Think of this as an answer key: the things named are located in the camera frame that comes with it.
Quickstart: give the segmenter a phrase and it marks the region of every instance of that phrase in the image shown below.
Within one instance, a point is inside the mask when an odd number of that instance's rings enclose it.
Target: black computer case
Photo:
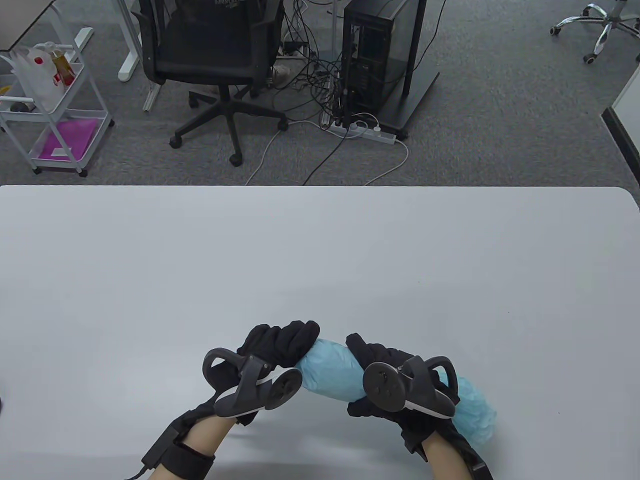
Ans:
[[[351,0],[345,7],[342,78],[352,113],[377,112],[404,78],[417,11],[418,0]]]

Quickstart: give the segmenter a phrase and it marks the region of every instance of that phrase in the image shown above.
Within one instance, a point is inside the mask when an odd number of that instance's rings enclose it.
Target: light blue fabric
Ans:
[[[436,371],[440,376],[440,381],[448,385],[447,374],[444,370],[438,368]],[[487,403],[482,392],[475,388],[469,380],[460,376],[458,377],[458,396],[460,402],[456,405],[453,425],[469,444],[477,449],[493,436],[497,413]]]
[[[362,388],[364,370],[344,345],[317,339],[296,368],[302,372],[302,386],[309,392],[343,402],[366,396]]]
[[[310,392],[344,402],[355,402],[366,396],[362,388],[364,371],[344,345],[318,339],[296,368],[302,372],[302,386]],[[444,370],[438,368],[437,372],[442,383],[447,385]],[[478,448],[492,437],[496,412],[482,392],[460,376],[458,396],[460,402],[453,424],[473,448]]]

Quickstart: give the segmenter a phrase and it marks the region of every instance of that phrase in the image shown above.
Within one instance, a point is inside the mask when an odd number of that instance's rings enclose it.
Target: floor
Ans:
[[[432,35],[441,2],[428,1],[423,45]],[[448,0],[428,52],[441,73],[411,121],[409,159],[376,184],[619,186],[640,202],[638,183],[600,118],[637,67],[640,42],[614,31],[604,53],[587,66],[582,56],[593,48],[597,26],[570,25],[557,38],[548,33],[557,21],[579,14],[585,2]],[[276,132],[276,122],[238,117],[245,158],[239,168],[227,161],[232,145],[222,119],[186,136],[180,150],[171,149],[172,129],[193,114],[186,87],[166,84],[154,109],[142,112],[148,87],[141,68],[128,83],[117,79],[126,46],[110,3],[59,0],[59,5],[74,29],[95,28],[85,53],[117,124],[104,138],[86,179],[68,172],[33,175],[0,133],[0,184],[246,182]],[[327,45],[327,7],[312,7],[305,18],[319,43]],[[48,40],[48,32],[46,25],[36,25],[30,38]],[[277,105],[285,108],[306,98],[285,92]],[[269,102],[269,94],[259,101]],[[96,106],[90,95],[82,95],[78,104]],[[304,113],[300,109],[291,116]],[[21,128],[18,134],[29,143],[37,131]],[[310,125],[293,125],[273,142],[252,184],[300,184],[338,141]],[[347,141],[309,183],[363,184],[403,157],[399,145]]]

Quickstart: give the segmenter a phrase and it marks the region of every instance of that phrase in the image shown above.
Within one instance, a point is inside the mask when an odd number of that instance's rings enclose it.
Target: hand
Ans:
[[[320,334],[320,326],[313,321],[296,320],[286,327],[258,325],[247,335],[243,345],[236,351],[238,355],[255,355],[267,362],[271,370],[277,365],[284,368],[294,367],[304,357]],[[211,367],[207,378],[216,389],[216,396],[238,386],[238,370],[229,362]],[[257,412],[238,418],[242,425],[249,425]]]
[[[407,352],[386,348],[381,344],[367,344],[357,333],[349,335],[346,344],[362,369],[366,369],[373,362],[384,362],[397,368],[413,357]],[[459,398],[440,381],[436,371],[431,371],[431,381],[436,389],[448,395],[455,403],[458,402]],[[474,465],[476,462],[477,454],[464,437],[458,433],[451,420],[437,419],[407,408],[400,412],[386,412],[373,405],[366,397],[349,403],[347,412],[351,417],[378,417],[395,422],[402,429],[406,448],[411,453],[417,452],[425,460],[427,458],[422,449],[422,443],[437,431],[462,455],[465,462],[468,460],[467,465]]]

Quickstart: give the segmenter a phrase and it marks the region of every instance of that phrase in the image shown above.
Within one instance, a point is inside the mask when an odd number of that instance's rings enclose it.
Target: black office chair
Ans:
[[[217,85],[220,97],[189,92],[189,106],[198,101],[211,106],[175,131],[169,141],[180,148],[182,136],[217,116],[227,119],[235,154],[234,166],[243,162],[234,113],[279,118],[287,130],[285,113],[241,101],[266,85],[280,45],[284,19],[282,0],[139,0],[133,14],[140,23],[142,64],[147,77]],[[232,97],[230,85],[244,88]]]

